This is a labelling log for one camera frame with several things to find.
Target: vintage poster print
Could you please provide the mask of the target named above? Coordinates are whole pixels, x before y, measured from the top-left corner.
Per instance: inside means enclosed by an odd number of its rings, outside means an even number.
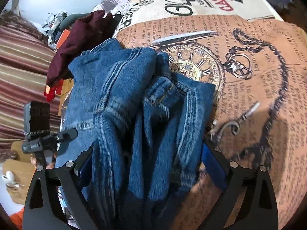
[[[307,191],[306,33],[277,20],[206,15],[135,24],[117,39],[126,47],[164,51],[172,71],[215,84],[206,134],[229,161],[267,167],[281,229]],[[219,194],[203,172],[172,229],[197,229]]]
[[[218,14],[239,15],[246,20],[280,18],[265,0],[131,0],[129,3],[129,8],[122,12],[123,17],[115,35],[118,31],[136,23],[170,16]]]

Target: denim jacket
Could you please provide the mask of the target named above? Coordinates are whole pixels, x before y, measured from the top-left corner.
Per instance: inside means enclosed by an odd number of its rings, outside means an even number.
[[[197,179],[214,85],[170,72],[166,53],[108,39],[69,65],[74,86],[56,167],[94,142],[83,190],[102,229],[168,229]]]

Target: maroon cloth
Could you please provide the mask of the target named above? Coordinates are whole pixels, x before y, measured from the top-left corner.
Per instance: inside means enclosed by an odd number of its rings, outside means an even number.
[[[75,21],[68,38],[50,63],[46,80],[49,87],[55,86],[61,79],[72,77],[68,65],[82,51],[91,50],[112,37],[117,23],[111,13],[106,18],[103,18],[104,15],[104,10],[98,10]]]

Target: watch face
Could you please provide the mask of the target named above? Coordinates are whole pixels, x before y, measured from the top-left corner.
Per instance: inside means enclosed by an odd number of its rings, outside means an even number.
[[[224,88],[224,71],[219,59],[196,42],[173,45],[162,50],[169,56],[170,69],[190,79],[215,85],[215,98]]]

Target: screw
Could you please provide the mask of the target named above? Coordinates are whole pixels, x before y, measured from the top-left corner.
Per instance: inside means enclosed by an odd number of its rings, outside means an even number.
[[[42,166],[42,165],[39,165],[38,167],[37,167],[37,171],[42,171],[44,169],[44,166]]]
[[[233,168],[237,168],[239,166],[239,164],[235,161],[230,162],[230,166]]]
[[[262,172],[266,172],[266,171],[267,171],[266,167],[263,166],[263,165],[261,165],[261,166],[259,167],[259,169],[260,169]]]
[[[65,166],[68,167],[68,168],[70,168],[70,167],[73,166],[73,165],[74,165],[74,162],[73,162],[73,161],[68,161],[68,162],[65,164]]]

